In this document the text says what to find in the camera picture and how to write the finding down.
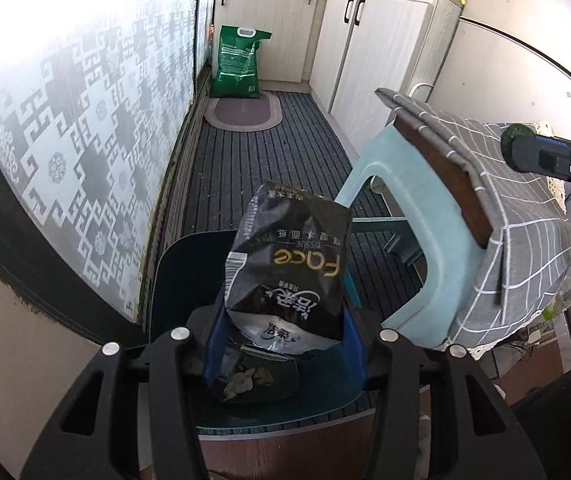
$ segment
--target face logo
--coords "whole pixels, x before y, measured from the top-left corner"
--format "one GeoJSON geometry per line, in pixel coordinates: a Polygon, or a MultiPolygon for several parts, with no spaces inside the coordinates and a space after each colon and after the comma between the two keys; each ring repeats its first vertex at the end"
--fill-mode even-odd
{"type": "Polygon", "coordinates": [[[341,257],[337,256],[337,261],[326,262],[323,253],[318,251],[289,251],[287,249],[279,249],[274,252],[274,262],[277,265],[283,264],[307,264],[312,270],[327,269],[323,276],[332,277],[339,273],[341,257]]]}

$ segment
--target cabinet door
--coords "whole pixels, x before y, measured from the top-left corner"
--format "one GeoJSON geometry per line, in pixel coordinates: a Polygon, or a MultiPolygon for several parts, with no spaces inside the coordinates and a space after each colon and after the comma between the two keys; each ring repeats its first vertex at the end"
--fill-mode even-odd
{"type": "Polygon", "coordinates": [[[357,153],[385,126],[390,109],[374,95],[399,90],[421,48],[432,6],[410,0],[359,0],[331,114],[357,153]]]}
{"type": "Polygon", "coordinates": [[[214,73],[221,25],[272,33],[257,52],[259,79],[301,82],[317,0],[216,0],[214,73]]]}
{"type": "Polygon", "coordinates": [[[323,14],[310,88],[325,112],[329,112],[337,90],[345,49],[355,23],[356,6],[357,0],[328,0],[323,14]]]}

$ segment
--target cabinet handle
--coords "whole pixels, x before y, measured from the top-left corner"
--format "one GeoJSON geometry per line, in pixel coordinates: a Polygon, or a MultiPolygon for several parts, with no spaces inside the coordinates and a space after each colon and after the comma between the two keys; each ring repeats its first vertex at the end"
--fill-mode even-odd
{"type": "Polygon", "coordinates": [[[355,11],[355,25],[358,27],[358,25],[361,24],[361,20],[359,19],[359,9],[361,8],[361,4],[364,3],[365,0],[359,0],[359,2],[357,3],[357,10],[355,11]]]}
{"type": "Polygon", "coordinates": [[[350,19],[347,17],[347,9],[350,8],[350,4],[353,2],[354,0],[347,0],[347,4],[345,4],[345,12],[343,13],[343,21],[345,23],[350,23],[350,19]]]}

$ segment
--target green bag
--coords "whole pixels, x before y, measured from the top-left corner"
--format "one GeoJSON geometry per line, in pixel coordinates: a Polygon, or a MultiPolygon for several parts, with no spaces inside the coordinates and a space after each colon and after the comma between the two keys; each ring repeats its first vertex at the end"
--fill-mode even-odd
{"type": "Polygon", "coordinates": [[[210,97],[259,98],[256,50],[271,32],[254,28],[220,28],[219,70],[212,82],[210,97]]]}

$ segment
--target white cabinet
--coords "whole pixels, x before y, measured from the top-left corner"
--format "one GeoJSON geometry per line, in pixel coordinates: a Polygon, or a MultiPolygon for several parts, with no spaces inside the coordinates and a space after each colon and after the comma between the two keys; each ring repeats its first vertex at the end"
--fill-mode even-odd
{"type": "Polygon", "coordinates": [[[357,153],[380,132],[390,109],[374,94],[402,88],[432,6],[411,0],[358,0],[332,115],[357,153]]]}
{"type": "Polygon", "coordinates": [[[357,0],[328,0],[314,58],[310,89],[317,103],[328,112],[345,59],[345,46],[354,27],[357,0]]]}
{"type": "Polygon", "coordinates": [[[258,50],[262,80],[300,83],[317,0],[216,0],[213,69],[216,73],[221,25],[272,33],[258,50]]]}
{"type": "Polygon", "coordinates": [[[461,7],[457,0],[328,0],[310,89],[349,151],[359,153],[389,122],[377,88],[427,100],[461,7]]]}

